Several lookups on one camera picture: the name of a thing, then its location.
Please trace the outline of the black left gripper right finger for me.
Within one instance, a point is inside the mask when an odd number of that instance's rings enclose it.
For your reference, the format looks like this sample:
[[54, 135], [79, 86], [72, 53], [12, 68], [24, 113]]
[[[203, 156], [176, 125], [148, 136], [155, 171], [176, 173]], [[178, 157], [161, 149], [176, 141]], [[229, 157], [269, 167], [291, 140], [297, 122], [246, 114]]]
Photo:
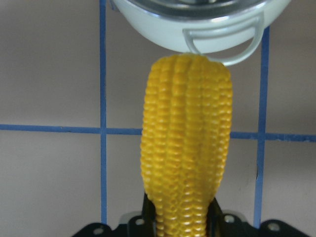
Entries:
[[217, 222], [223, 215], [222, 209], [216, 198], [210, 203], [207, 212], [207, 221], [208, 222]]

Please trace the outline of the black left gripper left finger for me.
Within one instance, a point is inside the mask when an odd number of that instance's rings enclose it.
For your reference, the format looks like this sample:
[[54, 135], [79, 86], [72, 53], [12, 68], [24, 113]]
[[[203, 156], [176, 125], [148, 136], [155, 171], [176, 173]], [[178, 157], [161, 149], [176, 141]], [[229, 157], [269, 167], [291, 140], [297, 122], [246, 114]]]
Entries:
[[148, 195], [144, 193], [143, 205], [142, 205], [142, 218], [145, 221], [155, 222], [156, 209], [154, 204], [149, 200]]

